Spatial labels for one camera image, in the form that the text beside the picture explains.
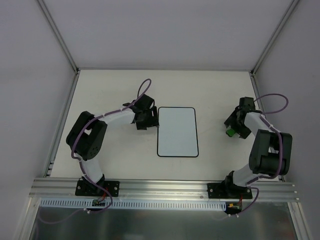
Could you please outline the green whiteboard eraser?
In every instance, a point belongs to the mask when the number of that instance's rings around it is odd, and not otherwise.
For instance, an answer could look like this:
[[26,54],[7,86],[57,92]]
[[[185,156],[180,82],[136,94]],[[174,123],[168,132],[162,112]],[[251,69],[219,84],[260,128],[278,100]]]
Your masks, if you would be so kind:
[[232,138],[237,132],[233,128],[228,128],[225,133],[228,137]]

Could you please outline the white whiteboard black frame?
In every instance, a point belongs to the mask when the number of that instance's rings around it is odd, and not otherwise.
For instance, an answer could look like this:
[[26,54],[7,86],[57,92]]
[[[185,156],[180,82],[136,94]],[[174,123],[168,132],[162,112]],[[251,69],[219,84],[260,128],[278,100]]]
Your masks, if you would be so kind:
[[157,155],[162,158],[199,156],[196,110],[193,107],[160,107]]

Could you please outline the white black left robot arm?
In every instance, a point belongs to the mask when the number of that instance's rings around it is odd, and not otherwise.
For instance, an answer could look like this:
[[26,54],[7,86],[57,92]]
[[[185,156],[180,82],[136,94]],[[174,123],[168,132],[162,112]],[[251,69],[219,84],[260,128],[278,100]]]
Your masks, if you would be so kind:
[[137,130],[159,127],[159,118],[155,100],[143,94],[131,103],[125,103],[121,109],[94,115],[83,111],[77,118],[66,137],[71,149],[71,157],[78,160],[82,171],[82,182],[94,196],[104,192],[105,176],[96,159],[108,130],[123,125],[135,124]]

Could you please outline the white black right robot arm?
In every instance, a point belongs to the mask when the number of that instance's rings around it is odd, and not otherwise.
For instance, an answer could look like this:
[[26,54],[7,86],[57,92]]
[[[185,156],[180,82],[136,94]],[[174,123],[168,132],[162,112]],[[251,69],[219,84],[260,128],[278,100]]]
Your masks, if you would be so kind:
[[224,125],[230,138],[238,135],[246,139],[250,134],[254,135],[248,164],[231,171],[217,188],[227,198],[250,193],[249,185],[257,180],[272,180],[288,173],[293,137],[276,129],[265,114],[256,109],[254,98],[241,97]]

